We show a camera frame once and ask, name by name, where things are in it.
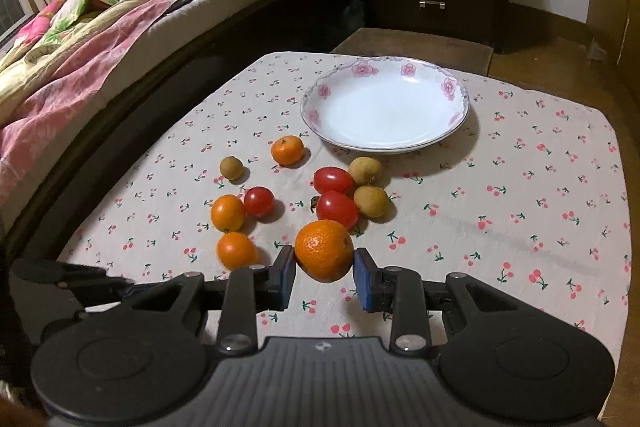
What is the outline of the orange kumquat with stem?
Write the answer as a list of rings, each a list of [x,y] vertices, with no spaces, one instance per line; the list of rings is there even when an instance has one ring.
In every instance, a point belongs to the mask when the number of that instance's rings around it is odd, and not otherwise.
[[[222,233],[237,232],[244,225],[246,211],[238,196],[218,197],[210,208],[213,226]]]

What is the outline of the large textured orange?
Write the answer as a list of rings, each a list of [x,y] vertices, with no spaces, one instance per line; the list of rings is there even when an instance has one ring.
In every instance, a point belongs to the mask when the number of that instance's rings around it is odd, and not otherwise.
[[[300,267],[321,283],[338,281],[354,262],[352,238],[341,223],[333,220],[318,220],[301,228],[294,253]]]

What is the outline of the red cherry tomato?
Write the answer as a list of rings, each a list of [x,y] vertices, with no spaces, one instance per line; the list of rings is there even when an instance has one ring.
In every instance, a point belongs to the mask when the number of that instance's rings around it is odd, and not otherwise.
[[[268,217],[273,212],[275,202],[272,192],[263,186],[252,187],[244,195],[245,210],[256,219]]]
[[[313,200],[314,212],[319,220],[332,220],[341,223],[347,230],[353,228],[359,220],[359,209],[347,195],[329,191]]]
[[[346,170],[337,167],[318,169],[314,173],[312,183],[319,194],[337,192],[350,195],[355,190],[355,181],[352,176]]]

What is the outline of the brown longan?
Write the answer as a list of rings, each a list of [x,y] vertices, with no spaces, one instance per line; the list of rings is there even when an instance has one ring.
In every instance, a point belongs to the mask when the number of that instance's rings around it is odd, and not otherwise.
[[[244,176],[244,166],[235,156],[225,157],[219,164],[219,171],[224,179],[229,181],[239,180]]]
[[[368,156],[356,157],[348,166],[349,176],[358,186],[373,184],[380,179],[382,172],[381,161]]]
[[[377,186],[358,187],[352,199],[363,216],[371,219],[383,218],[390,208],[390,199],[385,191]]]

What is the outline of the small mandarin with green stem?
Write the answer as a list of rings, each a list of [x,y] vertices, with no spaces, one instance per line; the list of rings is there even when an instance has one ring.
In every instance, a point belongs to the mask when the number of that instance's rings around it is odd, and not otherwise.
[[[285,135],[272,143],[270,153],[280,166],[288,167],[303,159],[305,145],[298,136]]]

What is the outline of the cherry print tablecloth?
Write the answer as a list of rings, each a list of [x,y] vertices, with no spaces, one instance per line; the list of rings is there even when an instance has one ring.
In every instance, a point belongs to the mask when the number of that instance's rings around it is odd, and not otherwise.
[[[597,337],[628,313],[631,237],[613,128],[593,108],[408,58],[269,54],[174,124],[62,251],[139,283],[224,279],[296,251],[262,336],[387,337],[352,253],[463,272]]]

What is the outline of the white floral oval plate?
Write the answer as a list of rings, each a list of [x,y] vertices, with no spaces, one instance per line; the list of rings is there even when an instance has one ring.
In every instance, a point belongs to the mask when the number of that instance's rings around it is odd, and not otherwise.
[[[456,132],[470,98],[452,72],[399,56],[356,57],[319,76],[300,116],[320,139],[363,153],[421,150]]]

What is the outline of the pink floral blanket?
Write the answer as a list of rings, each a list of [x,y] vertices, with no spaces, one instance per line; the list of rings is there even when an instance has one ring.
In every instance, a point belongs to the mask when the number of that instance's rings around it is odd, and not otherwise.
[[[260,0],[55,0],[1,61],[1,213],[23,211],[85,125]]]

